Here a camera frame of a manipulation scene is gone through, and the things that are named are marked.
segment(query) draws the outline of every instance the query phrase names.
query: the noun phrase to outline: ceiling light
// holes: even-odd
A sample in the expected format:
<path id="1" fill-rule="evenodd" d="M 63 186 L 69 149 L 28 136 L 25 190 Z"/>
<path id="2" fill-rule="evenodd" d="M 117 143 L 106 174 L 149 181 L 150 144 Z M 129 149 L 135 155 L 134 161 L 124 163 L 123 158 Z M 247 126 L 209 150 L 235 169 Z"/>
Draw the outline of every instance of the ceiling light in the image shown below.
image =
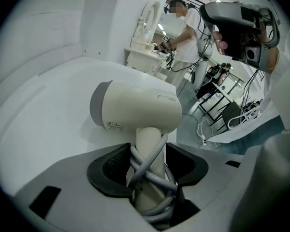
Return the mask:
<path id="1" fill-rule="evenodd" d="M 158 27 L 163 31 L 163 27 L 161 24 L 158 24 Z"/>

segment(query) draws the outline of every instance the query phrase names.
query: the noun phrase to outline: gray nozzle cap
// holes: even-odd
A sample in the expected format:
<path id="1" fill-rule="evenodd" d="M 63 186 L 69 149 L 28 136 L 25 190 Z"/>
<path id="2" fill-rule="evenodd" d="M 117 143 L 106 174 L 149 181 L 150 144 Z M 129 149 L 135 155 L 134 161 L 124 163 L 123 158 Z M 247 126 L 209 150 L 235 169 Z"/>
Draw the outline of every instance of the gray nozzle cap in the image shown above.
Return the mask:
<path id="1" fill-rule="evenodd" d="M 109 85 L 111 84 L 111 82 L 112 81 L 100 83 L 91 96 L 90 106 L 89 106 L 90 115 L 93 121 L 98 126 L 104 127 L 103 120 L 102 120 L 102 105 L 103 105 L 105 93 Z"/>

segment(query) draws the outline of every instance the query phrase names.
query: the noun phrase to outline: hair dryer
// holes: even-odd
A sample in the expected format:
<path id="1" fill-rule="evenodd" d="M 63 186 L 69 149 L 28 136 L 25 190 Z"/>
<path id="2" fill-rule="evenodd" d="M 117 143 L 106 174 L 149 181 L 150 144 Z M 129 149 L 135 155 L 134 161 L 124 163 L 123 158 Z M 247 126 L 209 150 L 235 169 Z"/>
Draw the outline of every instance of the hair dryer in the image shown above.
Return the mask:
<path id="1" fill-rule="evenodd" d="M 100 83 L 94 91 L 90 115 L 97 125 L 109 130 L 136 130 L 136 149 L 145 160 L 161 144 L 161 135 L 176 129 L 182 107 L 178 97 L 170 92 L 110 81 Z M 163 150 L 150 167 L 165 179 Z M 144 180 L 131 188 L 136 189 L 135 208 L 138 211 L 157 206 L 165 196 Z"/>

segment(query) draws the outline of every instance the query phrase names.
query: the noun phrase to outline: white counter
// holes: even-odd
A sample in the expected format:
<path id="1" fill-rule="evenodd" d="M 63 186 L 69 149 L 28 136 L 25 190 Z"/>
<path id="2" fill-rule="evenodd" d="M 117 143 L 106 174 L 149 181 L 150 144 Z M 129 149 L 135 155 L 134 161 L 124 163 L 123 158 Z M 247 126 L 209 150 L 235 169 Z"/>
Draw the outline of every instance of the white counter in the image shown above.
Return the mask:
<path id="1" fill-rule="evenodd" d="M 86 57 L 33 77 L 0 108 L 0 185 L 5 192 L 14 195 L 63 158 L 135 143 L 135 133 L 105 130 L 90 117 L 93 91 L 110 80 L 175 93 L 174 86 L 153 76 Z M 176 131 L 170 133 L 169 142 L 176 142 Z"/>

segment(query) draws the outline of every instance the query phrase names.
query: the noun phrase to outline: coiled cord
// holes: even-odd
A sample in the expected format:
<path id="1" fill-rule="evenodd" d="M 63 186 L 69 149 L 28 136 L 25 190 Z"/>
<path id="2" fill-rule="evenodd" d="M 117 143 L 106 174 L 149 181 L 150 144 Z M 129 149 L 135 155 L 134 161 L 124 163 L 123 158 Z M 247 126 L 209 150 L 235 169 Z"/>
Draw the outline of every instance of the coiled cord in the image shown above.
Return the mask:
<path id="1" fill-rule="evenodd" d="M 129 182 L 128 187 L 131 189 L 135 189 L 136 185 L 143 178 L 153 183 L 155 186 L 160 188 L 166 194 L 164 200 L 157 206 L 149 210 L 140 212 L 140 214 L 144 217 L 144 219 L 151 224 L 161 223 L 163 221 L 169 220 L 172 216 L 174 209 L 174 204 L 172 201 L 174 200 L 177 191 L 177 185 L 170 169 L 165 164 L 164 166 L 165 172 L 169 179 L 169 181 L 167 181 L 157 176 L 150 167 L 150 165 L 154 162 L 154 160 L 157 158 L 157 156 L 163 149 L 167 140 L 168 134 L 164 134 L 159 144 L 157 145 L 156 149 L 154 149 L 145 160 L 142 158 L 141 154 L 137 151 L 134 145 L 131 145 L 130 148 L 131 150 L 130 164 L 132 168 L 135 170 L 135 173 L 131 181 Z"/>

